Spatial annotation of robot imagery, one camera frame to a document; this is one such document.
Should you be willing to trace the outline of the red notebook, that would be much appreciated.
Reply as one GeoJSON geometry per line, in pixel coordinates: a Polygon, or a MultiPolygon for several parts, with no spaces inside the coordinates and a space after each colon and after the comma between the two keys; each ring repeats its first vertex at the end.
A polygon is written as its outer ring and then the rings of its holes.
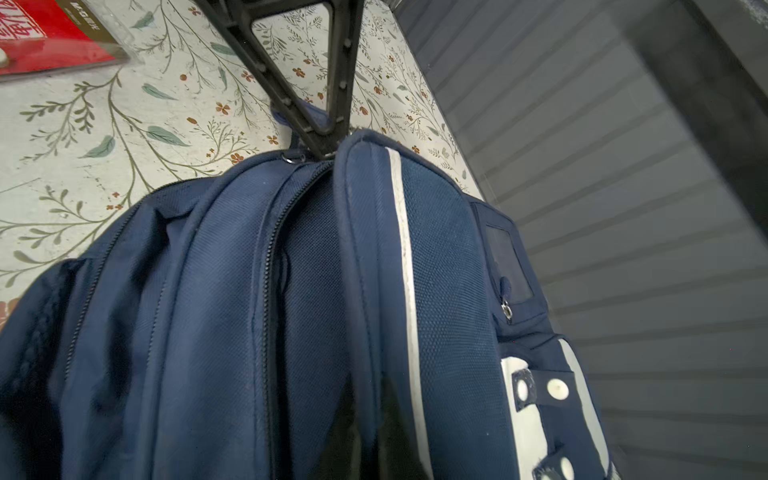
{"type": "Polygon", "coordinates": [[[125,62],[116,33],[87,1],[3,1],[1,80],[125,62]]]}

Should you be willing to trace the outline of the navy blue student backpack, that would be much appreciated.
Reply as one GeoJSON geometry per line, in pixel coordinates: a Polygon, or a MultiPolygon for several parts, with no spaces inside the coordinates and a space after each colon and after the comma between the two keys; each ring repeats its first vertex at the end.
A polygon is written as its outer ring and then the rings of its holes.
{"type": "Polygon", "coordinates": [[[614,479],[515,223],[395,141],[145,196],[1,333],[5,479],[614,479]]]}

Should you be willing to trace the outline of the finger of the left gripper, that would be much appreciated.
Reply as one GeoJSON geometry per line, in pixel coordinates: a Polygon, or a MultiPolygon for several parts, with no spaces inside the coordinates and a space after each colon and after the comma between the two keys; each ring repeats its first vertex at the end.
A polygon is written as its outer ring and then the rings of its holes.
{"type": "Polygon", "coordinates": [[[244,64],[271,106],[318,158],[333,156],[333,3],[331,1],[199,1],[197,6],[244,64]],[[328,14],[325,108],[303,100],[253,32],[254,24],[310,7],[328,14]]]}
{"type": "Polygon", "coordinates": [[[328,91],[326,110],[331,137],[341,141],[350,126],[357,52],[360,43],[362,0],[328,1],[328,91]]]}

